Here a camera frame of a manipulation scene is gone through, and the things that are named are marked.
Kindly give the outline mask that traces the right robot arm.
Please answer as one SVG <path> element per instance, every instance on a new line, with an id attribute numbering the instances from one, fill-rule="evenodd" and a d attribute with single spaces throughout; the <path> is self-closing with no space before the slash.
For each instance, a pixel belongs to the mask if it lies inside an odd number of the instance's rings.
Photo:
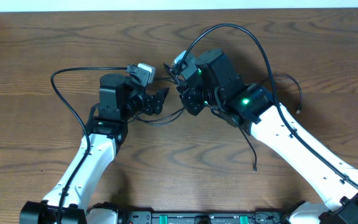
<path id="1" fill-rule="evenodd" d="M 208 106 L 219 118 L 272 148 L 318 193 L 321 203 L 303 202 L 285 217 L 287 223 L 358 223 L 358 169 L 332 153 L 306 131 L 284 105 L 275 106 L 263 86 L 244 84 L 220 49 L 199 57 L 182 52 L 173 66 L 181 66 L 184 81 L 177 86 L 181 102 L 192 115 Z"/>

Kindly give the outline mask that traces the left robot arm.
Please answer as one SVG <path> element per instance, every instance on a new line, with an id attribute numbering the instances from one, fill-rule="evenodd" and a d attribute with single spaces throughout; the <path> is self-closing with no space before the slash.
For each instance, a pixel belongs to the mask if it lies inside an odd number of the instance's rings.
<path id="1" fill-rule="evenodd" d="M 20 223 L 126 223 L 125 215 L 101 204 L 89 208 L 90 199 L 107 168 L 114 160 L 128 133 L 128 120 L 139 112 L 159 114 L 169 91 L 146 93 L 155 68 L 140 63 L 123 69 L 108 67 L 100 78 L 99 103 L 88 121 L 80 122 L 83 137 L 76 156 L 56 186 L 41 202 L 26 202 Z"/>

